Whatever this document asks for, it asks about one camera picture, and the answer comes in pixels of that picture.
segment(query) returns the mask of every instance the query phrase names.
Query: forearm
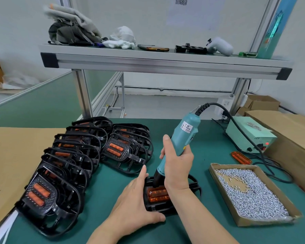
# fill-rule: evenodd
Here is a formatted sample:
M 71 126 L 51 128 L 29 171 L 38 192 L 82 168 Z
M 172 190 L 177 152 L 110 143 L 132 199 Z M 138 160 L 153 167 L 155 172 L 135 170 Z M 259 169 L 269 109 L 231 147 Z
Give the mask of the forearm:
M 168 194 L 192 244 L 238 244 L 190 189 Z
M 87 244 L 117 244 L 121 238 L 118 233 L 114 232 L 110 219 L 106 219 L 90 236 Z

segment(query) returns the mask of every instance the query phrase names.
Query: smartphone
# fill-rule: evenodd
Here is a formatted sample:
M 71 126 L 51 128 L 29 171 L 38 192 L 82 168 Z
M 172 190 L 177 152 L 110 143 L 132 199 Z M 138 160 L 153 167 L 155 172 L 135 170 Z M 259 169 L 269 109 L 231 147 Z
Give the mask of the smartphone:
M 169 48 L 163 48 L 155 45 L 137 45 L 139 49 L 148 50 L 148 51 L 159 51 L 159 52 L 167 52 Z

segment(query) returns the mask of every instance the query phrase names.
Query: teal electric screwdriver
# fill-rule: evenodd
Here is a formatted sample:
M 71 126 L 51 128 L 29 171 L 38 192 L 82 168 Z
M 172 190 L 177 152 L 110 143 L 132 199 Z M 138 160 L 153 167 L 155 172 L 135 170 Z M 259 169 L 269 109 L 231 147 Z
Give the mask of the teal electric screwdriver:
M 237 127 L 237 129 L 243 134 L 243 136 L 260 152 L 262 163 L 265 167 L 271 172 L 271 174 L 267 174 L 268 176 L 274 176 L 275 174 L 269 168 L 267 163 L 265 162 L 263 152 L 260 150 L 259 147 L 242 131 L 239 125 L 236 123 L 235 119 L 233 119 L 232 115 L 228 112 L 228 110 L 219 103 L 206 103 L 204 105 L 200 105 L 190 113 L 188 113 L 178 124 L 178 126 L 174 129 L 174 133 L 171 137 L 171 141 L 173 143 L 175 152 L 177 156 L 180 156 L 185 147 L 190 144 L 191 140 L 193 139 L 194 135 L 198 132 L 198 126 L 200 124 L 200 114 L 211 105 L 218 106 L 224 110 L 223 114 L 227 115 L 229 119 L 232 120 L 233 124 Z M 153 187 L 159 187 L 164 185 L 165 180 L 165 162 L 166 162 L 166 155 L 163 157 L 162 161 L 160 162 L 157 170 L 154 174 L 153 180 Z

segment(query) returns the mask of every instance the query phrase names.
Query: metal shelf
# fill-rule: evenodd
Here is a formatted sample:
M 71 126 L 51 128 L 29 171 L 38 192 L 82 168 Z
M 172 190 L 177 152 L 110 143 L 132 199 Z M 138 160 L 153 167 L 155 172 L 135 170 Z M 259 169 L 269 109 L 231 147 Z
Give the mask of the metal shelf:
M 221 54 L 40 45 L 45 67 L 286 80 L 293 63 Z

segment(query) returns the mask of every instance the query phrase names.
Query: power supply box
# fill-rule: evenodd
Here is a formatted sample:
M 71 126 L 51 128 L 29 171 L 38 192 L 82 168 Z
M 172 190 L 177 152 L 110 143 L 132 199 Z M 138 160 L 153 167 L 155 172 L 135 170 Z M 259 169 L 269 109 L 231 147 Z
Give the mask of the power supply box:
M 265 151 L 277 138 L 269 129 L 261 126 L 248 116 L 233 116 L 243 132 L 261 149 Z M 233 142 L 242 150 L 250 153 L 259 151 L 249 142 L 230 120 L 226 133 Z

